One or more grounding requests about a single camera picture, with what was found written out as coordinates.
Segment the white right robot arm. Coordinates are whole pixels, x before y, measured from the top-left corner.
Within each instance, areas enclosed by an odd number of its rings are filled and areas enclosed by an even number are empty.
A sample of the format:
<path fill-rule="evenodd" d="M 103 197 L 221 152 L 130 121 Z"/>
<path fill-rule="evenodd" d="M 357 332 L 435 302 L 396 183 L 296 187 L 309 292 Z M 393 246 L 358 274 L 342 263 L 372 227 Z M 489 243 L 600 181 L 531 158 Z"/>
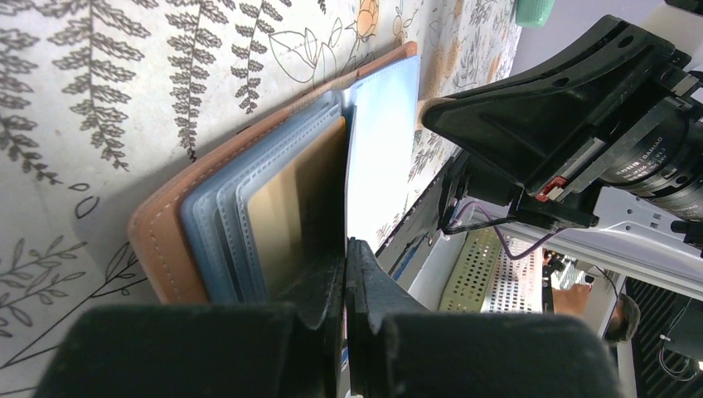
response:
<path fill-rule="evenodd" d="M 491 225 L 702 296 L 702 75 L 613 16 L 542 64 L 431 104 Z"/>

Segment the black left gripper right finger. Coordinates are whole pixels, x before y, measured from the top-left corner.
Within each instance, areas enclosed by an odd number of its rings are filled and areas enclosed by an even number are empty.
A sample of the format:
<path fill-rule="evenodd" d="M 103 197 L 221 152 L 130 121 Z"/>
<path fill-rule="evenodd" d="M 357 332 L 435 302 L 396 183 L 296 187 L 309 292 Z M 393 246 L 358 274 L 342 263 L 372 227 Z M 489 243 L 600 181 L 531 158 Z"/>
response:
<path fill-rule="evenodd" d="M 362 397 L 620 397 L 603 343 L 578 320 L 531 313 L 434 313 L 347 247 L 351 392 Z"/>

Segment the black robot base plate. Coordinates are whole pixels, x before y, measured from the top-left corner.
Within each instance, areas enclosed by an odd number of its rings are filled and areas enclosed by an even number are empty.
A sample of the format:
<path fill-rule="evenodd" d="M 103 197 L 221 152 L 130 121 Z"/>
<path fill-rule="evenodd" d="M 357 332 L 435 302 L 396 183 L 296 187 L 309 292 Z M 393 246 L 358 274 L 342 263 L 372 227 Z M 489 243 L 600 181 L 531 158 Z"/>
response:
<path fill-rule="evenodd" d="M 396 228 L 376 252 L 380 267 L 389 275 L 401 268 L 404 258 L 428 234 L 432 235 L 443 219 L 447 203 L 453 195 L 450 170 L 456 162 L 451 157 L 410 206 Z"/>

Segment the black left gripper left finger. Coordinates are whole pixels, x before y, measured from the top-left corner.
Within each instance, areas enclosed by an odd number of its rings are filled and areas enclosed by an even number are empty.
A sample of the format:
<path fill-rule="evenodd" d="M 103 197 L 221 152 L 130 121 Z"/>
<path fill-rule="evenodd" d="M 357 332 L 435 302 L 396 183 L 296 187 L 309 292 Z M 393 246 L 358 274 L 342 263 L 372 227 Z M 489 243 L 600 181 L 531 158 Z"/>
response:
<path fill-rule="evenodd" d="M 38 397 L 333 397 L 345 262 L 313 261 L 271 303 L 93 308 L 73 324 Z"/>

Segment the gold credit card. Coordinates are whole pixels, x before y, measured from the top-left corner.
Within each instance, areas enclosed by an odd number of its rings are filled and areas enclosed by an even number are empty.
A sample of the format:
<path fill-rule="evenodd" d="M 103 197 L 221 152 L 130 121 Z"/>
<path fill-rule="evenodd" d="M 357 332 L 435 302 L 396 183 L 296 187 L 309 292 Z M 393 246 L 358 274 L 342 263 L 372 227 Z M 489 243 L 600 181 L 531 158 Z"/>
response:
<path fill-rule="evenodd" d="M 302 278 L 309 261 L 335 248 L 343 224 L 347 126 L 342 116 L 299 127 L 268 152 L 237 188 L 252 278 L 274 299 Z"/>

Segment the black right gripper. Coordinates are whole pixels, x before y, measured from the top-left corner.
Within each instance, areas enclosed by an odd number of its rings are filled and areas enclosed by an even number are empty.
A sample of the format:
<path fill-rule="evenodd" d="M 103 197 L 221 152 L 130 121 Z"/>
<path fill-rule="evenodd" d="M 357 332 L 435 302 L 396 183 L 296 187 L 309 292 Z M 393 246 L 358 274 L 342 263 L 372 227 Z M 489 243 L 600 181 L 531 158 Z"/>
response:
<path fill-rule="evenodd" d="M 467 194 L 505 223 L 596 225 L 604 187 L 678 213 L 701 196 L 701 84 L 670 41 L 613 16 L 547 61 L 451 95 L 423 125 L 468 155 Z"/>

